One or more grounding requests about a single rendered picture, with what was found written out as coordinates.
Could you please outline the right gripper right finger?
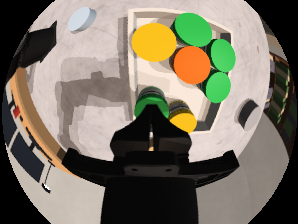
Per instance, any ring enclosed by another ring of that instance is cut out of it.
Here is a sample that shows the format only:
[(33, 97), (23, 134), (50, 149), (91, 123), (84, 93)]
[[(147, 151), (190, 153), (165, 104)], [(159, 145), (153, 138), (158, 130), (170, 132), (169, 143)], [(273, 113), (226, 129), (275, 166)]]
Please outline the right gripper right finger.
[(153, 151), (176, 152), (178, 163), (189, 163), (189, 149), (192, 147), (192, 139), (190, 139), (189, 133), (170, 123), (157, 104), (152, 104), (152, 132), (153, 120)]

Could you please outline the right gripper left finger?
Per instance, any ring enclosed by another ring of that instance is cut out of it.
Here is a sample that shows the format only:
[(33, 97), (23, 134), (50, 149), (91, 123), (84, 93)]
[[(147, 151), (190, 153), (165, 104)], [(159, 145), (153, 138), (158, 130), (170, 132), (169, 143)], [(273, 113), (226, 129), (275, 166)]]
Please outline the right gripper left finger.
[(112, 163), (125, 161), (125, 153), (130, 151), (149, 151), (150, 128), (152, 104), (146, 104), (132, 123), (114, 132), (109, 145), (114, 155)]

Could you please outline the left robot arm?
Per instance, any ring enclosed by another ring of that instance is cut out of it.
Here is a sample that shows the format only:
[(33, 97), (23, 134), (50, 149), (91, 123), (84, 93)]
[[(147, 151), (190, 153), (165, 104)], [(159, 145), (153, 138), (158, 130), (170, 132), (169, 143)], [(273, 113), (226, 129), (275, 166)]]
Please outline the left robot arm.
[(41, 61), (45, 59), (45, 56), (51, 52), (51, 49), (55, 47), (57, 43), (56, 26), (57, 20), (49, 28), (43, 28), (43, 30), (32, 32), (27, 31), (27, 34), (25, 34), (23, 39), (21, 39), (15, 55), (13, 55), (11, 65), (9, 65), (8, 69), (7, 80), (5, 80), (5, 85), (7, 85), (8, 81), (12, 79), (13, 75), (15, 75), (17, 68), (27, 68), (29, 65), (36, 63), (36, 61), (40, 60), (41, 63)]

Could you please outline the yellow cylinder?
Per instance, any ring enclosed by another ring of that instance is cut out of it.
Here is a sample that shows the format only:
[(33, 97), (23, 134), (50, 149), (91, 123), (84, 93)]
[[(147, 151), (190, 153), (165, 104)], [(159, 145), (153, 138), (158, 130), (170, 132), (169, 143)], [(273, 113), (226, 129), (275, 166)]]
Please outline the yellow cylinder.
[(162, 61), (172, 56), (177, 40), (173, 31), (164, 24), (144, 24), (134, 32), (132, 37), (133, 51), (141, 59)]
[(184, 129), (184, 131), (190, 133), (196, 128), (197, 120), (194, 117), (193, 112), (190, 111), (189, 105), (186, 101), (176, 99), (168, 103), (170, 123), (176, 125), (176, 127)]

